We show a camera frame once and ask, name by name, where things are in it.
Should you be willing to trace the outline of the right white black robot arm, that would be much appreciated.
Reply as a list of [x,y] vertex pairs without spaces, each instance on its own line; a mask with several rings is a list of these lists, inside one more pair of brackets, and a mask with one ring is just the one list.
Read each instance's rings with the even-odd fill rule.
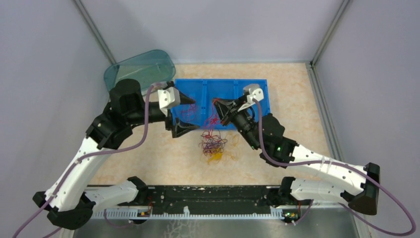
[[261,150],[260,157],[271,166],[295,168],[318,177],[319,181],[284,178],[279,199],[284,204],[295,200],[324,200],[346,204],[351,210],[376,215],[378,208],[380,166],[346,164],[321,155],[283,135],[284,126],[269,113],[255,119],[247,111],[244,97],[236,100],[214,98],[213,105],[223,126],[234,125],[248,145]]

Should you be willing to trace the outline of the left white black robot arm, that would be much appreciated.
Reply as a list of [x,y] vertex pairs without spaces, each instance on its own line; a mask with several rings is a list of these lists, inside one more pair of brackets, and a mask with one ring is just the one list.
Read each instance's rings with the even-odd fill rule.
[[164,122],[165,128],[178,138],[198,128],[174,118],[171,108],[194,104],[194,99],[180,92],[172,81],[152,84],[146,95],[134,79],[123,79],[110,90],[109,102],[86,131],[79,151],[48,190],[37,192],[34,202],[47,211],[48,220],[59,228],[76,230],[96,212],[120,204],[143,205],[148,201],[148,186],[138,177],[87,192],[88,183],[112,155],[124,152],[121,144],[137,126]]

